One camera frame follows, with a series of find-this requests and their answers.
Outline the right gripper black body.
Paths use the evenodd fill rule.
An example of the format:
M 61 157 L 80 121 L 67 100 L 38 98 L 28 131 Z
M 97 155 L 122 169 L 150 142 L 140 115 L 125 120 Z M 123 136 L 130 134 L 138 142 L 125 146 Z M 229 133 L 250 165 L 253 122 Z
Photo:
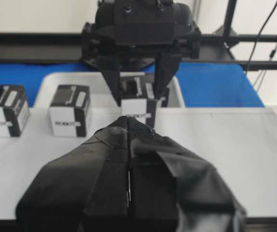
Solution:
M 100 0 L 94 23 L 81 32 L 81 61 L 99 68 L 98 58 L 153 58 L 160 49 L 181 48 L 198 58 L 201 31 L 191 8 L 174 0 Z

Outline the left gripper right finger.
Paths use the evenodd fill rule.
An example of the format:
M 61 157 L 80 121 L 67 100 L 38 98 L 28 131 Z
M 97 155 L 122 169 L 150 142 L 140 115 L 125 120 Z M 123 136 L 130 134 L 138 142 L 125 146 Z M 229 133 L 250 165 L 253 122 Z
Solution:
M 136 232 L 243 232 L 247 212 L 216 167 L 130 117 L 130 192 Z

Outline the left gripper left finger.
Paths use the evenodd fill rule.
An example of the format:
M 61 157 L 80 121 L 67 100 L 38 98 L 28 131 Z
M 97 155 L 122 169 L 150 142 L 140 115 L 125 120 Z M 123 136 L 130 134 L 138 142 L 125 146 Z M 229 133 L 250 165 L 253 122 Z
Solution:
M 124 232 L 128 215 L 127 118 L 44 165 L 16 207 L 22 232 Z

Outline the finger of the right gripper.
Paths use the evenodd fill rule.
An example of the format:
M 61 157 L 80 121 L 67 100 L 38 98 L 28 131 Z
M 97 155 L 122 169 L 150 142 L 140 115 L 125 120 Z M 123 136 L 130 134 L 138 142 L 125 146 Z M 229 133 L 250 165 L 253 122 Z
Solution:
M 98 69 L 102 73 L 111 94 L 118 106 L 121 106 L 120 62 L 117 56 L 97 58 Z
M 181 62 L 182 53 L 178 49 L 161 51 L 155 59 L 154 96 L 159 100 Z

